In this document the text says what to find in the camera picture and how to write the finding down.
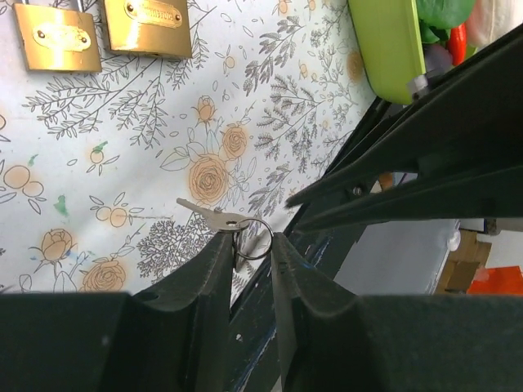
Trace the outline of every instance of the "white floral surface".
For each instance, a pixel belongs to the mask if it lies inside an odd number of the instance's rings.
[[[176,198],[284,229],[284,200],[322,175],[374,98],[345,0],[189,0],[191,60],[102,51],[93,75],[28,73],[12,3],[0,0],[0,283],[11,292],[160,280],[213,235]],[[101,37],[96,1],[84,4]],[[233,297],[258,266],[235,274]]]

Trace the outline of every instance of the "red pepper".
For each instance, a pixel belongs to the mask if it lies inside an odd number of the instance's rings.
[[[465,61],[467,53],[467,30],[465,24],[450,30],[450,39],[447,42],[447,50],[452,55],[452,65],[457,66]]]

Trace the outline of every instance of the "orange plastic bag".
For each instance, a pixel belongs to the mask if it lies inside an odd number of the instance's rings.
[[[523,295],[520,267],[478,269],[467,294]]]

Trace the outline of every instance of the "key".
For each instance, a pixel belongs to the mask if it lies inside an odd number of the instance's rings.
[[[247,229],[249,222],[246,216],[232,212],[218,212],[199,207],[183,198],[177,198],[177,203],[191,211],[199,213],[207,221],[209,229],[222,233],[236,233]]]

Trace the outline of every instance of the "gold padlock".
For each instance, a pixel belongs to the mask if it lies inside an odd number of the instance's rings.
[[[77,4],[78,11],[13,4],[27,69],[101,72],[94,20]]]
[[[104,0],[108,51],[192,57],[186,0]]]

